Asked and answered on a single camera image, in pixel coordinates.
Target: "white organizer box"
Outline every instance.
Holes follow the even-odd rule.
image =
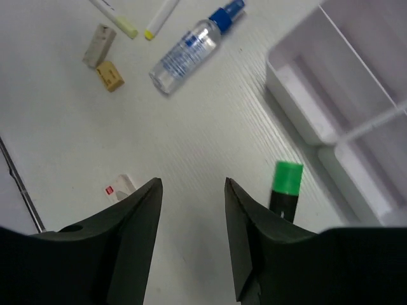
[[[367,224],[404,221],[406,16],[405,0],[328,0],[266,59],[267,86]]]

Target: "beige eraser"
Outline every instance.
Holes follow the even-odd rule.
[[[96,68],[106,58],[115,37],[113,29],[99,24],[82,61],[89,67]]]
[[[96,71],[108,92],[115,91],[115,89],[125,83],[111,62],[101,63],[97,66]]]

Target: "black marker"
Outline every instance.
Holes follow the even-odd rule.
[[[302,164],[285,161],[278,161],[275,166],[269,209],[291,223],[297,209],[303,169]]]

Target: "metal rod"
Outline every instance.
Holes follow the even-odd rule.
[[[32,221],[34,222],[38,232],[39,233],[45,232],[46,229],[44,227],[44,224],[43,224],[41,218],[39,217],[34,204],[32,203],[32,200],[24,186],[24,183],[22,182],[20,175],[17,172],[17,169],[15,168],[13,160],[11,159],[10,155],[8,154],[6,146],[3,142],[3,140],[1,139],[1,137],[0,137],[0,150],[3,152],[4,157],[6,158],[8,168],[10,169],[10,175],[14,178],[14,180],[18,186],[18,189],[20,190],[20,194],[23,197],[25,205],[28,208]]]

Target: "white table surface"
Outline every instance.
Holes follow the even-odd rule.
[[[0,132],[47,230],[109,206],[121,173],[161,177],[163,207],[145,304],[235,304],[223,187],[234,178],[266,205],[278,159],[305,162],[296,224],[345,221],[301,139],[265,89],[265,54],[319,0],[247,1],[220,50],[170,99],[148,77],[197,21],[225,4],[181,0],[152,41],[162,0],[115,0],[129,39],[86,0],[6,1],[0,10]],[[105,91],[81,59],[99,22],[118,35],[107,56],[125,85]]]

